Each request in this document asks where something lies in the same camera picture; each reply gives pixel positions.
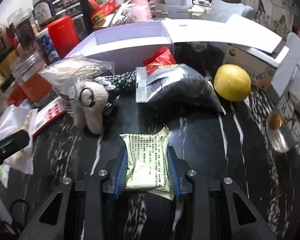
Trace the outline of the red canister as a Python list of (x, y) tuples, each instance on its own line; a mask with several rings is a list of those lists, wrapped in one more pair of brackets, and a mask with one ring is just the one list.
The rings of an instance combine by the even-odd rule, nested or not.
[(48, 29), (51, 40), (61, 59), (66, 57), (80, 43), (70, 16), (61, 17), (49, 23), (45, 29)]

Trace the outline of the white gift box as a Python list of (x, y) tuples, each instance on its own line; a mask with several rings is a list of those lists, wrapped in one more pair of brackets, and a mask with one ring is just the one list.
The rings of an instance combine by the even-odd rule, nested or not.
[(225, 23), (175, 19), (145, 21), (98, 30), (67, 54), (115, 64), (115, 74), (133, 71), (159, 48), (182, 42), (219, 42), (273, 53), (282, 38), (266, 27), (233, 14)]

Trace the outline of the black white checkered cloth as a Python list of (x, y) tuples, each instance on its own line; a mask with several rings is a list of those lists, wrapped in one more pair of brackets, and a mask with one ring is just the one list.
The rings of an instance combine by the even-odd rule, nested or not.
[(107, 91), (125, 93), (134, 91), (136, 88), (136, 70), (119, 75), (98, 76), (94, 81), (103, 85)]

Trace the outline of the red white flat packet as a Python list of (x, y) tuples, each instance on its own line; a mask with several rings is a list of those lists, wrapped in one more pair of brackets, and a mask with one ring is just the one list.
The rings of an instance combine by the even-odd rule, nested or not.
[(37, 113), (32, 136), (36, 137), (48, 124), (65, 112), (66, 104), (60, 96), (52, 100)]

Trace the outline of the cardboard product box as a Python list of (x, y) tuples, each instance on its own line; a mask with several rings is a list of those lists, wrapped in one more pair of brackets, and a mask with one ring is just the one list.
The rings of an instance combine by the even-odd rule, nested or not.
[(251, 83), (263, 91), (269, 88), (276, 73), (276, 67), (231, 45), (226, 48), (223, 64), (235, 64), (243, 68), (250, 76)]

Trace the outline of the red crinkled snack bag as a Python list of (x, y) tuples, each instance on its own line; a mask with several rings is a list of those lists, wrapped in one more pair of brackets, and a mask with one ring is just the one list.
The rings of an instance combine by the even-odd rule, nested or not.
[(143, 61), (148, 76), (162, 66), (172, 64), (176, 64), (176, 61), (167, 46), (161, 47), (153, 56)]

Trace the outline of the clear plastic bag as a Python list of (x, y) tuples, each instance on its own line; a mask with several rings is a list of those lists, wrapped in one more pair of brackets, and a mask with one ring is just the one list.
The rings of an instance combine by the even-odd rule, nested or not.
[(67, 57), (39, 71), (39, 75), (52, 85), (57, 94), (67, 95), (68, 88), (81, 80), (94, 79), (104, 73), (115, 74), (115, 63), (88, 59), (86, 57)]

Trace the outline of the yellow lemon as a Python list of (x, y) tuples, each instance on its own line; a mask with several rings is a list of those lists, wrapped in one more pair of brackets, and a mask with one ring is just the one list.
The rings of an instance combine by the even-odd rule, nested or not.
[(250, 93), (251, 79), (243, 68), (235, 64), (224, 64), (218, 68), (213, 85), (224, 99), (241, 102)]

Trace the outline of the silver foil snack bag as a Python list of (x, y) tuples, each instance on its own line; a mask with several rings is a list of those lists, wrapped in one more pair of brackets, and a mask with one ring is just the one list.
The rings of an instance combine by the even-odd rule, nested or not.
[(136, 103), (150, 103), (181, 96), (209, 100), (220, 113), (225, 110), (212, 83), (186, 64), (136, 68)]

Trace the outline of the dark jar silver lid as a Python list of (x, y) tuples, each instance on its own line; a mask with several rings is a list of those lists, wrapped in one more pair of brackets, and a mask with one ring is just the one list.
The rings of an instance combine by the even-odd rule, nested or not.
[(32, 4), (41, 29), (56, 19), (51, 0), (32, 0)]

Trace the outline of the pale green snack packet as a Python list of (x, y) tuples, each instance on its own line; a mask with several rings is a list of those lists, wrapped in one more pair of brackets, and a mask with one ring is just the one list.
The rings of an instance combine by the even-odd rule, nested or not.
[(121, 134), (127, 149), (125, 189), (143, 190), (168, 200), (174, 198), (168, 175), (167, 147), (170, 131), (156, 134)]

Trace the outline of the white plush toy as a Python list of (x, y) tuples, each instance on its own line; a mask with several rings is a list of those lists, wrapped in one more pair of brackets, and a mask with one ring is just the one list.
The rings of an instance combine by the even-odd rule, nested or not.
[(116, 105), (120, 93), (106, 76), (84, 79), (67, 89), (74, 124), (88, 127), (93, 134), (103, 133), (103, 115), (109, 114)]

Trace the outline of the black printed pouch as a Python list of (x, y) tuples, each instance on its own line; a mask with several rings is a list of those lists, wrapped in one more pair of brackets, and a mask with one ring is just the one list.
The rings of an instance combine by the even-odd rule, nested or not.
[(57, 18), (69, 16), (75, 26), (80, 41), (92, 31), (88, 0), (51, 0)]

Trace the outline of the pink cup stack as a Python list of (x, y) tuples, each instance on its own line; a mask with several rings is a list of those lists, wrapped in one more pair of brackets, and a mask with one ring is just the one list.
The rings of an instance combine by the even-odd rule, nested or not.
[(149, 0), (126, 0), (127, 13), (135, 21), (151, 20)]

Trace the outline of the clear jar amber contents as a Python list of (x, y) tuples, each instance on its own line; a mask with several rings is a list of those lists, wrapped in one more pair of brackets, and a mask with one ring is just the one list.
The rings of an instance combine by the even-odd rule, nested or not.
[(12, 63), (12, 74), (29, 100), (35, 105), (42, 105), (50, 97), (52, 86), (39, 72), (47, 66), (37, 50), (17, 58)]

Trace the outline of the white astronaut figurine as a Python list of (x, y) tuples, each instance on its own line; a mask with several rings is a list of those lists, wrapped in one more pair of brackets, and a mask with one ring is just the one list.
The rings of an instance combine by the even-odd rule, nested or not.
[(193, 19), (202, 19), (204, 15), (211, 11), (211, 3), (209, 0), (193, 0), (192, 7), (188, 10)]

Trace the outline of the blue tablet tube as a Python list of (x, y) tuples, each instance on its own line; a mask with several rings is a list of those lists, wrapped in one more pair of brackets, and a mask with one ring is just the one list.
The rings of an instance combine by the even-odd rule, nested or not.
[(55, 63), (61, 59), (50, 37), (48, 28), (40, 31), (36, 37), (49, 63)]

